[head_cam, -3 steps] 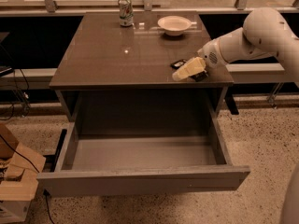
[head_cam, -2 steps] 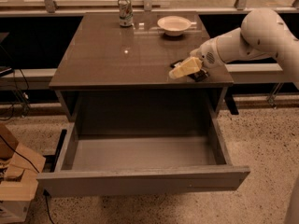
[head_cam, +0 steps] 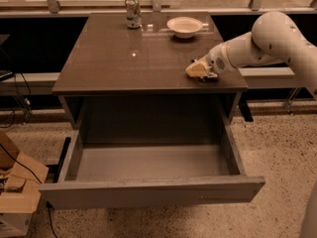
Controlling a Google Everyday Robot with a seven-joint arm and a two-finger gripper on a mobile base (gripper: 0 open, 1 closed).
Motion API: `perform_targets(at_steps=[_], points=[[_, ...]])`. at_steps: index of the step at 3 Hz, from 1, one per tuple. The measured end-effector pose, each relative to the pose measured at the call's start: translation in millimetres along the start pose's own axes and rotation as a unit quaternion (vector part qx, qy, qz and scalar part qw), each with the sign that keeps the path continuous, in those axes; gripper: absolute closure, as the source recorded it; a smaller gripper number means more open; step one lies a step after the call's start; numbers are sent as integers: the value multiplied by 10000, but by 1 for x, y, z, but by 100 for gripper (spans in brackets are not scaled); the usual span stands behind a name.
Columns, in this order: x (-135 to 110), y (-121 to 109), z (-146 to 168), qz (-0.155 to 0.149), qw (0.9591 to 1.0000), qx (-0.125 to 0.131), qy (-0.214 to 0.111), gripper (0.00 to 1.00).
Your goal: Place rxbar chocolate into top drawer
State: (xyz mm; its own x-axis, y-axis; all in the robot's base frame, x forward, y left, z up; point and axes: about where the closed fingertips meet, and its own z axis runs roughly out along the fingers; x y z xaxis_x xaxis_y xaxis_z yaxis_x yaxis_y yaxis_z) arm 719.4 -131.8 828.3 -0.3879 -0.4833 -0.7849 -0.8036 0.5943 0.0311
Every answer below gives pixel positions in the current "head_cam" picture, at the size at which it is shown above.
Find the white gripper with vent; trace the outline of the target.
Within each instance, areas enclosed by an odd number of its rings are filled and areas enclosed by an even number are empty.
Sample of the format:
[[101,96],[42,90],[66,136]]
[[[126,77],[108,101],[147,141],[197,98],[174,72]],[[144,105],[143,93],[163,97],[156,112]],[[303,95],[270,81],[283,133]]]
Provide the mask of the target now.
[[213,72],[232,72],[235,68],[229,61],[227,45],[222,43],[212,48],[203,58],[196,59],[185,70],[189,77],[211,77]]

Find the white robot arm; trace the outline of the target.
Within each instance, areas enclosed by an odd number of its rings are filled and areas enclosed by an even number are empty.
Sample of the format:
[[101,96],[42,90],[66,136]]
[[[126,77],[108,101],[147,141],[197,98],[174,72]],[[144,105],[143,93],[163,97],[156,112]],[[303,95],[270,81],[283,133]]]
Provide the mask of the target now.
[[259,16],[250,32],[221,43],[186,68],[192,78],[216,78],[246,66],[284,62],[313,97],[317,91],[317,47],[284,13]]

